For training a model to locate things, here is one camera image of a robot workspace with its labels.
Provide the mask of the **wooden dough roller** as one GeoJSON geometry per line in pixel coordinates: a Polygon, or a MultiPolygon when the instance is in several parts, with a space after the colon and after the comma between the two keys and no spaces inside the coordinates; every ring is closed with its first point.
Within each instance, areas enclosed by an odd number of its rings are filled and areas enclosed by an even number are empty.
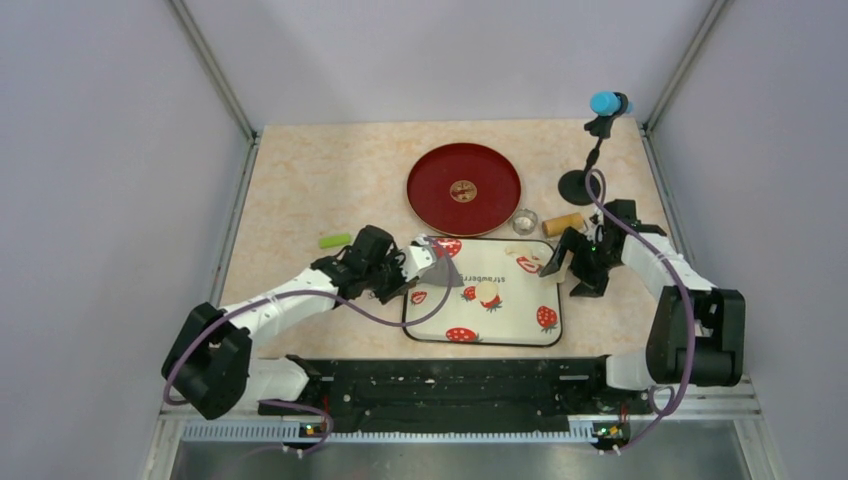
{"type": "Polygon", "coordinates": [[[569,228],[582,233],[586,230],[586,222],[580,212],[550,218],[541,223],[541,231],[546,239],[552,239],[565,233],[569,228]]]}

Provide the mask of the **metal dough scraper wooden handle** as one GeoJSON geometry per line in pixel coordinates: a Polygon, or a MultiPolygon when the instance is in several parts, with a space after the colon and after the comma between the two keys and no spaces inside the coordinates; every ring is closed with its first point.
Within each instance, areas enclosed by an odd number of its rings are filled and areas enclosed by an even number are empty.
{"type": "Polygon", "coordinates": [[[439,258],[429,266],[420,266],[409,258],[404,262],[402,271],[404,277],[415,285],[426,284],[445,288],[459,288],[465,285],[450,258],[439,258]]]}

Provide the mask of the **strawberry print rectangular tray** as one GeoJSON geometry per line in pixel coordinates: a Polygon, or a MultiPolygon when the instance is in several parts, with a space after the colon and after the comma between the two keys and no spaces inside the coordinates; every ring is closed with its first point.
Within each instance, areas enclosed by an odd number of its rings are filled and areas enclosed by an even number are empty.
{"type": "Polygon", "coordinates": [[[405,333],[416,341],[549,347],[562,337],[564,316],[559,284],[539,271],[553,254],[540,240],[440,238],[439,254],[454,262],[465,285],[451,288],[418,284],[406,296],[402,321],[405,333]],[[539,259],[510,257],[508,243],[535,242],[543,251],[539,259]],[[498,296],[489,303],[475,299],[482,281],[498,285],[498,296]]]}

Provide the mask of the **white dough lump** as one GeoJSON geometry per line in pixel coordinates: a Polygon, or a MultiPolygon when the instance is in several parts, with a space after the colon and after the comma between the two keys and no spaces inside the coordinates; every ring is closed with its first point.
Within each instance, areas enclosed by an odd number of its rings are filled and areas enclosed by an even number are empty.
{"type": "Polygon", "coordinates": [[[482,281],[474,288],[475,299],[481,303],[493,301],[499,294],[498,285],[493,281],[482,281]]]}

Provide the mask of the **red round lacquer plate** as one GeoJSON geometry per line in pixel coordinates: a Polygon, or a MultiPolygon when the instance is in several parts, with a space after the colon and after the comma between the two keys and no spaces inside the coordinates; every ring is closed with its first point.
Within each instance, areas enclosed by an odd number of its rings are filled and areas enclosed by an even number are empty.
{"type": "Polygon", "coordinates": [[[411,168],[406,197],[429,228],[456,237],[488,234],[518,210],[522,185],[514,165],[498,151],[452,143],[424,154],[411,168]]]}

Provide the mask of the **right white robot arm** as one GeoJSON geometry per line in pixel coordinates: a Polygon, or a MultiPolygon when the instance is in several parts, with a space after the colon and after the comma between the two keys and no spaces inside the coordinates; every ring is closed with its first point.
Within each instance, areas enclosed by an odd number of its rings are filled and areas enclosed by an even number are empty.
{"type": "Polygon", "coordinates": [[[600,298],[617,267],[633,271],[657,307],[645,347],[608,356],[605,373],[586,385],[586,397],[594,409],[614,411],[626,400],[627,390],[683,382],[699,387],[739,383],[744,363],[744,296],[694,271],[660,226],[638,218],[635,201],[604,204],[587,234],[567,228],[538,274],[547,277],[567,269],[578,281],[571,296],[600,298]]]}

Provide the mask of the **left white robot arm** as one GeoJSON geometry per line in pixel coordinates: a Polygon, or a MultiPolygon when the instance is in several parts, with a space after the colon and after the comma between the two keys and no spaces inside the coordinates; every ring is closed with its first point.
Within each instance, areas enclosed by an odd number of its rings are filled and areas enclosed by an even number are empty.
{"type": "Polygon", "coordinates": [[[341,306],[361,313],[354,302],[364,294],[388,304],[436,262],[427,237],[401,247],[387,231],[367,225],[352,244],[265,293],[226,306],[195,306],[163,362],[164,403],[189,405],[207,420],[223,416],[247,391],[256,345],[341,306]]]}

